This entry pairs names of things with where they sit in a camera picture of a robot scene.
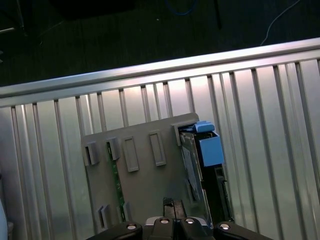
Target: metal frame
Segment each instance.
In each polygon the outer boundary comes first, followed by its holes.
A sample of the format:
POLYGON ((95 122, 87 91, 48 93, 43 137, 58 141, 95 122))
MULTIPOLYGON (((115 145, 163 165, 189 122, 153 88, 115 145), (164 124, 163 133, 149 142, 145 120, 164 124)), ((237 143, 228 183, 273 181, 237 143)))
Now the metal frame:
POLYGON ((81 137, 197 113, 221 135, 236 223, 319 239, 319 60, 315 38, 0 88, 15 238, 93 235, 81 137))
POLYGON ((26 103, 26 100, 28 103, 32 103, 50 99, 52 96, 54 98, 69 97, 157 81, 168 81, 184 76, 196 77, 215 72, 260 67, 269 65, 271 62, 272 64, 281 64, 288 61, 307 60, 319 55, 318 52, 306 54, 307 51, 312 50, 320 51, 320 37, 5 86, 0 88, 0 99, 2 99, 0 107, 26 103), (293 58, 290 56, 283 57, 283 55, 296 53, 301 54, 293 58), (39 94, 43 92, 46 92, 46 96, 39 94), (23 100, 19 98, 21 95, 28 94, 32 94, 32 96, 27 98, 24 96, 23 100))

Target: gray plastic part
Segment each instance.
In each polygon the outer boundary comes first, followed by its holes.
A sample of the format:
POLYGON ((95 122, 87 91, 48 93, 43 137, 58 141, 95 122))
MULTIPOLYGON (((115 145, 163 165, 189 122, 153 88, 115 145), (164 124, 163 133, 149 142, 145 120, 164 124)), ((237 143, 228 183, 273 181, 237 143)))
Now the gray plastic part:
POLYGON ((125 156, 126 167, 128 172, 139 170, 138 157, 136 152, 136 145, 133 136, 128 136, 123 139, 123 150, 125 156))
POLYGON ((166 156, 164 146, 161 139, 160 131, 152 131, 149 133, 151 147, 153 151, 155 165, 162 166, 166 164, 166 156))
POLYGON ((114 129, 82 137, 82 145, 97 143, 97 153, 100 162, 98 165, 86 167, 87 182, 92 209, 108 203, 113 224, 119 222, 119 202, 115 184, 112 162, 109 161, 106 139, 116 138, 119 143, 119 158, 115 161, 117 173, 125 202, 124 206, 128 218, 143 225, 146 219, 163 214, 163 198, 183 200, 186 212, 190 216, 202 218, 203 212, 190 202, 186 190, 187 178, 180 147, 177 146, 177 137, 173 126, 184 126, 199 121, 195 113, 165 118, 129 127, 114 129), (166 164, 157 166, 152 148, 150 133, 158 133, 162 142, 166 164), (134 150, 124 146, 124 139, 134 145, 134 150), (135 154, 136 164, 130 167, 128 154, 135 154), (138 166, 138 171, 129 171, 138 166))
POLYGON ((123 205, 123 211, 126 221, 132 221, 132 214, 131 214, 131 208, 130 208, 130 202, 125 202, 123 205))
POLYGON ((97 146, 96 146, 96 142, 92 141, 92 142, 88 142, 85 146, 84 146, 84 164, 86 166, 88 165, 95 165, 97 163, 99 163, 99 158, 98 158, 98 154, 97 154, 97 146))
POLYGON ((112 226, 111 216, 110 216, 110 205, 101 206, 97 210, 98 217, 100 219, 100 227, 102 230, 107 230, 112 226))
POLYGON ((176 144, 177 144, 179 147, 181 146, 179 128, 181 128, 181 127, 186 127, 186 126, 191 126, 191 125, 197 123, 198 121, 187 120, 187 121, 183 121, 183 122, 178 122, 178 123, 172 124, 172 126, 173 126, 173 128, 174 128, 174 134, 175 134, 175 138, 176 138, 176 144))
POLYGON ((116 137, 106 139, 106 142, 110 144, 112 160, 117 160, 120 157, 119 143, 116 137))

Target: blue cable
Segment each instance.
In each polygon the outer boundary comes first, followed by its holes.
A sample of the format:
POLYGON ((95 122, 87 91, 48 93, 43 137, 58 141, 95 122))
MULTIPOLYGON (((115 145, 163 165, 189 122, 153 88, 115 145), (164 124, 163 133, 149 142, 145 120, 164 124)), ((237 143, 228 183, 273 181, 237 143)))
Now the blue cable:
POLYGON ((190 9, 188 11, 177 12, 176 10, 173 9, 173 7, 170 5, 168 0, 164 0, 165 5, 170 10, 170 12, 172 12, 174 15, 177 15, 177 16, 185 16, 185 15, 188 15, 189 13, 191 13, 196 8, 197 2, 198 2, 198 0, 194 0, 192 6, 190 7, 190 9))

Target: blue plastic block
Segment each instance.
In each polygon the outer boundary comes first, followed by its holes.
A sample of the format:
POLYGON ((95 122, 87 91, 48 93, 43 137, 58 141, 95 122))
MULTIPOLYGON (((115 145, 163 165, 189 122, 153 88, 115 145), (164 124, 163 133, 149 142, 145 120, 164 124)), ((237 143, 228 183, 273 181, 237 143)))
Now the blue plastic block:
POLYGON ((219 135, 202 139, 199 142, 205 167, 223 164, 225 162, 219 135))
POLYGON ((209 121, 198 121, 193 125, 193 130, 197 133, 211 132, 215 130, 215 126, 209 121))

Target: screw head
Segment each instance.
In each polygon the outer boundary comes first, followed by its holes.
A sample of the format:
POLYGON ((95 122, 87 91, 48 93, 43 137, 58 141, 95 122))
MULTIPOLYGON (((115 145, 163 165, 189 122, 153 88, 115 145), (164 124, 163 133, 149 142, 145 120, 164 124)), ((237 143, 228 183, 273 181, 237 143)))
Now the screw head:
POLYGON ((167 223, 169 223, 169 220, 168 219, 161 219, 160 223, 167 224, 167 223))
POLYGON ((221 224, 220 225, 220 228, 222 228, 223 230, 229 230, 230 229, 230 226, 228 224, 221 224))
POLYGON ((193 224, 195 221, 192 218, 187 218, 185 220, 188 224, 193 224))
POLYGON ((129 230, 133 230, 136 228, 136 225, 128 225, 126 228, 129 230))

